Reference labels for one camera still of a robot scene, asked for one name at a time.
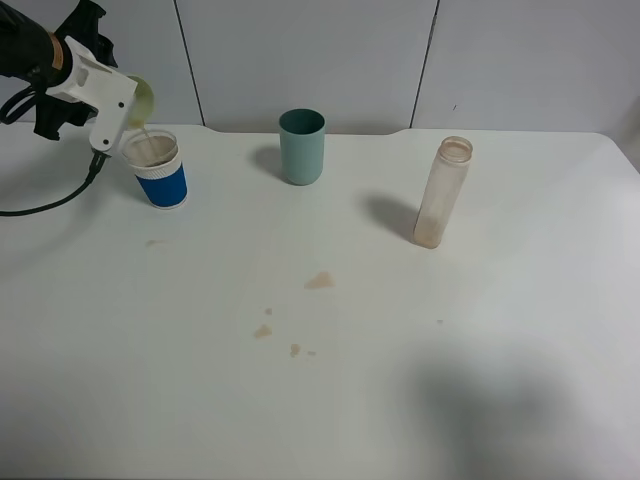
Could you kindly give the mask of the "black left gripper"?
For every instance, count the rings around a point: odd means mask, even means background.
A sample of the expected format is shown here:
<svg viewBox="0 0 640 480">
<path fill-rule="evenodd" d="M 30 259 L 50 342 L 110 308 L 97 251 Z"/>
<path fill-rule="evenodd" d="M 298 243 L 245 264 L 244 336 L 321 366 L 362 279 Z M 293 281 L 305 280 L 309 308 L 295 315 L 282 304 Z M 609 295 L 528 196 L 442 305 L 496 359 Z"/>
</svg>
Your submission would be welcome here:
<svg viewBox="0 0 640 480">
<path fill-rule="evenodd" d="M 99 20 L 106 11 L 93 1 L 80 1 L 55 32 L 50 33 L 52 59 L 45 62 L 48 68 L 45 89 L 60 85 L 70 74 L 72 56 L 64 45 L 71 37 L 86 47 L 96 60 L 117 68 L 113 55 L 113 43 L 99 33 Z M 97 111 L 82 102 L 69 103 L 45 95 L 36 104 L 34 133 L 48 140 L 59 140 L 59 129 L 65 124 L 82 127 L 97 115 Z"/>
</svg>

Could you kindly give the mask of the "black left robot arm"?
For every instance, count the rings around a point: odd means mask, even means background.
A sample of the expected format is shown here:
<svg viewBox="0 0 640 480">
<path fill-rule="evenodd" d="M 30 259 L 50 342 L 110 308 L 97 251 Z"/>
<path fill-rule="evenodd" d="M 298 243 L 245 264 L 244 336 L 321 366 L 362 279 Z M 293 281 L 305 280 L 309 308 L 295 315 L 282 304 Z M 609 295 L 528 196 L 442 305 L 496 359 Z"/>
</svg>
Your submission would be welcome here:
<svg viewBox="0 0 640 480">
<path fill-rule="evenodd" d="M 65 43 L 68 37 L 88 48 L 98 62 L 109 67 L 117 65 L 113 43 L 99 33 L 99 20 L 105 15 L 98 4 L 81 0 L 50 32 L 8 4 L 1 4 L 1 75 L 28 83 L 2 105 L 3 124 L 12 124 L 35 108 L 34 132 L 57 141 L 63 124 L 82 126 L 96 116 L 94 108 L 51 97 L 46 90 L 62 84 L 71 73 L 72 55 Z"/>
</svg>

